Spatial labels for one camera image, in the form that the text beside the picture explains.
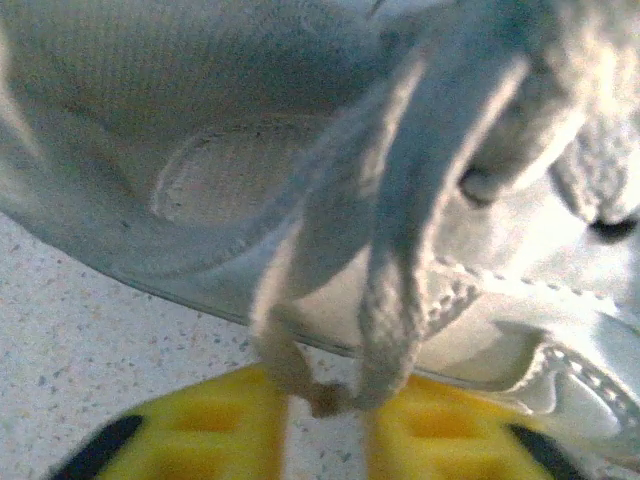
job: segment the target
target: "yellow object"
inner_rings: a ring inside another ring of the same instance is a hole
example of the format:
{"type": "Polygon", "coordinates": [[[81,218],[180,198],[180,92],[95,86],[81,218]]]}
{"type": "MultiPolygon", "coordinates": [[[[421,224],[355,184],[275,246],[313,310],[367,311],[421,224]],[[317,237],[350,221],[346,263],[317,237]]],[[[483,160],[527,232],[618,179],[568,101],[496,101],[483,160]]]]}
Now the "yellow object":
{"type": "Polygon", "coordinates": [[[412,377],[367,419],[369,480],[553,480],[504,426],[515,413],[412,377]]]}
{"type": "Polygon", "coordinates": [[[276,480],[287,401],[256,366],[142,404],[100,480],[276,480]]]}

